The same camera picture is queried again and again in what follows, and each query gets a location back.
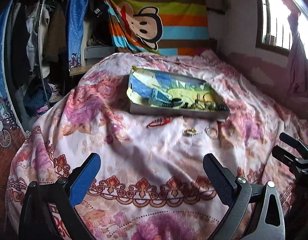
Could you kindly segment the striped monkey blanket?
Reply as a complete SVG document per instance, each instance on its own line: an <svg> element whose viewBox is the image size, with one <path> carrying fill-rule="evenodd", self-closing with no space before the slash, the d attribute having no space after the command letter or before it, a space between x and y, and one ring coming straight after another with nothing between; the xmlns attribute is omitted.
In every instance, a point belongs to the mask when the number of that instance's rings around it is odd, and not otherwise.
<svg viewBox="0 0 308 240"><path fill-rule="evenodd" d="M113 46L164 56L210 48L206 0L103 0Z"/></svg>

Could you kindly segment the blue fabric wardrobe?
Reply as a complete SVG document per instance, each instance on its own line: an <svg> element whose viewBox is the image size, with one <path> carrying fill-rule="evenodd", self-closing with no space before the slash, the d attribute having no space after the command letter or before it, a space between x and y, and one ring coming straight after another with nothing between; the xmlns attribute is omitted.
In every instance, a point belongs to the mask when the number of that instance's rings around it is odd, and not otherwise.
<svg viewBox="0 0 308 240"><path fill-rule="evenodd" d="M0 150L30 133L81 66L88 0L7 0L0 14Z"/></svg>

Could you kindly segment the pink curtain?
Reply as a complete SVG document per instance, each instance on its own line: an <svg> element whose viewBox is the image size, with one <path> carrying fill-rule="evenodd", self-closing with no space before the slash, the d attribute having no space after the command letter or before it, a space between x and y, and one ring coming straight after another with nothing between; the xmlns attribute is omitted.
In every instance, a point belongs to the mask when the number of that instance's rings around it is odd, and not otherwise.
<svg viewBox="0 0 308 240"><path fill-rule="evenodd" d="M293 0L281 0L290 10L288 23L292 34L292 46L288 56L288 69L290 70L289 94L295 96L308 95L308 60L304 45L298 31L298 18L301 11Z"/></svg>

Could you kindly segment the painted cardboard tray box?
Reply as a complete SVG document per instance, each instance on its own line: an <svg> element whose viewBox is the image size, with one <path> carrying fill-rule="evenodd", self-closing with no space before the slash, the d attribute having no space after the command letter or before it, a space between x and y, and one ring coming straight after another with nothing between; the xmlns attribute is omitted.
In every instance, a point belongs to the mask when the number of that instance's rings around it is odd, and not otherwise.
<svg viewBox="0 0 308 240"><path fill-rule="evenodd" d="M170 99L180 98L183 103L173 108L150 105L148 98L153 88ZM210 93L215 99L216 111L195 109L194 101L197 94L203 95L205 93ZM132 114L186 116L210 120L225 120L231 115L223 98L215 92L209 83L190 76L133 66L129 73L126 94L130 102L129 111Z"/></svg>

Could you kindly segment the red hair clip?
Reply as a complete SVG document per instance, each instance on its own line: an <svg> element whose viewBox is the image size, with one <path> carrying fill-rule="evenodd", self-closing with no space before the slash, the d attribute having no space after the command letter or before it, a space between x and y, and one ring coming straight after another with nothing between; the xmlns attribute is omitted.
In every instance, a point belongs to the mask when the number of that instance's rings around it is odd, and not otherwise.
<svg viewBox="0 0 308 240"><path fill-rule="evenodd" d="M147 125L147 128L160 127L160 126L164 126L164 125L170 124L171 122L172 122L172 118L170 118L170 117L161 117L161 118L157 118L156 120L151 121Z"/></svg>

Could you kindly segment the pink floral bed quilt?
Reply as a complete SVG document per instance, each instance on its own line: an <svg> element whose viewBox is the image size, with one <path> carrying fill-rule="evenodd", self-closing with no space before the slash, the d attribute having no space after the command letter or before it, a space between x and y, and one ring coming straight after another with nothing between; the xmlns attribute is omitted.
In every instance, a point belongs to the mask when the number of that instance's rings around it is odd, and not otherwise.
<svg viewBox="0 0 308 240"><path fill-rule="evenodd" d="M147 128L155 117L128 109L133 66L207 81L231 115L224 122L175 117ZM76 209L96 239L207 239L227 209L203 170L207 153L250 183L273 181L283 211L290 210L294 177L270 155L282 132L308 145L308 119L263 94L211 50L195 57L116 53L34 123L11 162L8 217L17 229L31 181L54 183L95 152L101 169Z"/></svg>

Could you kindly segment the silver metal hair claw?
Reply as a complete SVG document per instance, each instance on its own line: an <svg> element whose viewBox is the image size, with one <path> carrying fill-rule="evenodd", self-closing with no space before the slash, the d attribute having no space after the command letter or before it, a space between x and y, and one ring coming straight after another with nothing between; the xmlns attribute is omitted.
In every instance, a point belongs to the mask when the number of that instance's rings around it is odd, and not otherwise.
<svg viewBox="0 0 308 240"><path fill-rule="evenodd" d="M216 111L217 103L210 93L205 93L203 95L197 94L194 101L195 109L202 111Z"/></svg>

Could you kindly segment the grey shelf box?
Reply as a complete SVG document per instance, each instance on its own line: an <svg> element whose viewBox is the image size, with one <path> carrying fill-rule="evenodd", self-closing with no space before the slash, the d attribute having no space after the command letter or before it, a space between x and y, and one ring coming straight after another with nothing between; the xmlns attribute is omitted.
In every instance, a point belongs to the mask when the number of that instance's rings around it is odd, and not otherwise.
<svg viewBox="0 0 308 240"><path fill-rule="evenodd" d="M115 53L115 47L111 46L89 46L84 49L84 58L88 59L100 59L108 57Z"/></svg>

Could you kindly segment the light blue hair claw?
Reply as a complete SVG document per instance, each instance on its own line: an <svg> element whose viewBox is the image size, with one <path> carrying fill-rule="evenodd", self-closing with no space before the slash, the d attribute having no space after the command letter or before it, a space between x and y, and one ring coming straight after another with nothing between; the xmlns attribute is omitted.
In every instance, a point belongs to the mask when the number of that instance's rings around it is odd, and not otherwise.
<svg viewBox="0 0 308 240"><path fill-rule="evenodd" d="M180 106L183 103L183 100L180 98L170 99L169 97L167 97L165 94L163 94L159 90L153 88L148 98L148 103L150 105L154 105L158 107L173 108L173 107Z"/></svg>

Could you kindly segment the window with bars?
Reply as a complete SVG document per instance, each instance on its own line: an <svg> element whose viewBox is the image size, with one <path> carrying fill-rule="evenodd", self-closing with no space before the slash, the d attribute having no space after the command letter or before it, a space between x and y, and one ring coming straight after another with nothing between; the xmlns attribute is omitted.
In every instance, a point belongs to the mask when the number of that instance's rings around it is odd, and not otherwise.
<svg viewBox="0 0 308 240"><path fill-rule="evenodd" d="M259 48L289 55L293 37L288 22L291 10L282 0L257 0ZM305 54L308 59L308 19L302 12L298 18L298 27Z"/></svg>

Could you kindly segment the hanging clothes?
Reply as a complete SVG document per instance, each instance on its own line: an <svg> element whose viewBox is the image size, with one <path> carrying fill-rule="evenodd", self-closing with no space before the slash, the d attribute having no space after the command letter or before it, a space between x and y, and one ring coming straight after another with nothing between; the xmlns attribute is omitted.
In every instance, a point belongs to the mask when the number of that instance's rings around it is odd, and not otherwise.
<svg viewBox="0 0 308 240"><path fill-rule="evenodd" d="M44 114L65 93L67 0L13 0L4 72L17 114Z"/></svg>

